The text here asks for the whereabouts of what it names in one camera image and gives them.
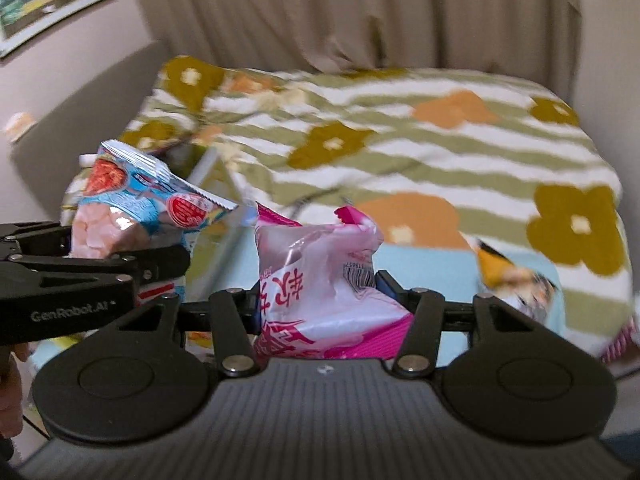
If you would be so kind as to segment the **person's left hand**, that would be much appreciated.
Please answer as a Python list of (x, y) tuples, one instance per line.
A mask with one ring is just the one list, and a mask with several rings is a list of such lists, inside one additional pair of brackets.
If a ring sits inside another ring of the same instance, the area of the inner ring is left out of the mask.
[(11, 439), (23, 429), (23, 388), (16, 361), (26, 362), (30, 357), (29, 344), (13, 347), (8, 357), (9, 370), (1, 377), (0, 430), (4, 438)]

